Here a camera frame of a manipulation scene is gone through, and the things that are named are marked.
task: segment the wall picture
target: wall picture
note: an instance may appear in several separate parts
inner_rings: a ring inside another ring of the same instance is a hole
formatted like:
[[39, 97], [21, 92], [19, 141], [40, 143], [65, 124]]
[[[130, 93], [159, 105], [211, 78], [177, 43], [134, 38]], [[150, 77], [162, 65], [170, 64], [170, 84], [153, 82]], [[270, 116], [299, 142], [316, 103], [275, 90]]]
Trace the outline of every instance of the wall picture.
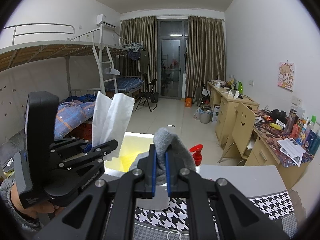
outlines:
[[296, 66], [294, 63], [280, 62], [278, 86], [292, 91], [295, 72], [296, 72]]

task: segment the metal screw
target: metal screw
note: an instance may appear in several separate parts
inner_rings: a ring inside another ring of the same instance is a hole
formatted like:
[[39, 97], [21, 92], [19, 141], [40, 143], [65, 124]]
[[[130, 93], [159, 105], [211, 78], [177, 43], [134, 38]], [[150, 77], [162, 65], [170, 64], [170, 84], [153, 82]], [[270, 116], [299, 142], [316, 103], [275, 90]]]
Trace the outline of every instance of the metal screw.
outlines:
[[217, 180], [218, 185], [225, 186], [228, 184], [228, 181], [225, 178], [220, 178]]
[[182, 168], [182, 169], [180, 169], [180, 173], [182, 175], [188, 175], [188, 174], [190, 174], [190, 170], [187, 168]]
[[140, 174], [142, 174], [142, 170], [141, 170], [141, 169], [134, 169], [134, 170], [132, 171], [132, 174], [133, 174], [134, 176], [139, 176]]
[[105, 181], [103, 179], [97, 179], [94, 184], [96, 185], [96, 187], [103, 187], [105, 184]]

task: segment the brown striped curtain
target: brown striped curtain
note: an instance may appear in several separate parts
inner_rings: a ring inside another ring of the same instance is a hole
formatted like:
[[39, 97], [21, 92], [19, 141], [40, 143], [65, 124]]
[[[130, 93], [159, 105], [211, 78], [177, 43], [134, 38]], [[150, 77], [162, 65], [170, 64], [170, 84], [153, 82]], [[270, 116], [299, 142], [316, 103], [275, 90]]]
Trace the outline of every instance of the brown striped curtain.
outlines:
[[186, 98], [193, 98], [200, 81], [226, 78], [222, 20], [189, 16], [186, 64]]
[[[149, 52], [149, 70], [144, 75], [145, 86], [157, 77], [157, 19], [156, 16], [124, 20], [121, 23], [121, 37], [130, 41], [143, 42]], [[124, 56], [120, 61], [122, 76], [140, 76], [138, 61]]]

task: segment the glass door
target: glass door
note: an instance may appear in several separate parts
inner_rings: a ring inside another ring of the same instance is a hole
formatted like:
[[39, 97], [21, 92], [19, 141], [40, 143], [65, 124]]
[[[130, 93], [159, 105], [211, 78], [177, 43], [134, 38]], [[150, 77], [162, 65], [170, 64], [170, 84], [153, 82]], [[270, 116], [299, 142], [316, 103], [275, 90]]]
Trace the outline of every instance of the glass door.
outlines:
[[186, 37], [185, 24], [182, 20], [159, 20], [158, 91], [160, 97], [181, 99]]

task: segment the cardboard box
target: cardboard box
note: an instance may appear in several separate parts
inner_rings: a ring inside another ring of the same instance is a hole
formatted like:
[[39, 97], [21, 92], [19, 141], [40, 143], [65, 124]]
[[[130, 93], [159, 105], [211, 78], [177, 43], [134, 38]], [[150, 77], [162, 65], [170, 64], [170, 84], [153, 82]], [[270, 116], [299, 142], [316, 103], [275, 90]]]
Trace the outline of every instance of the cardboard box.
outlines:
[[214, 106], [213, 116], [212, 116], [212, 121], [211, 122], [213, 122], [213, 123], [217, 122], [219, 112], [220, 112], [220, 106]]

